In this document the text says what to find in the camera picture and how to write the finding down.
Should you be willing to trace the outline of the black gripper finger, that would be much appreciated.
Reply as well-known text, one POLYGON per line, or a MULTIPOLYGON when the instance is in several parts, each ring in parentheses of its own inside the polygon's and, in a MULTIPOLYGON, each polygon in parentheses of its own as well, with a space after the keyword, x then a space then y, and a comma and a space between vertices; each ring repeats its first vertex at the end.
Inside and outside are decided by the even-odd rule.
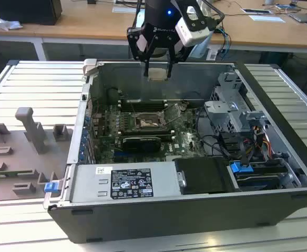
POLYGON ((127 39, 133 58, 145 64, 144 76, 148 76, 150 58, 157 45, 153 29, 153 25, 127 28, 127 39))
POLYGON ((174 64, 179 62, 185 62, 189 57, 191 51, 193 50, 193 46, 186 47, 181 40, 173 41, 169 47, 169 60, 167 67, 167 77, 171 77, 171 72, 174 64))

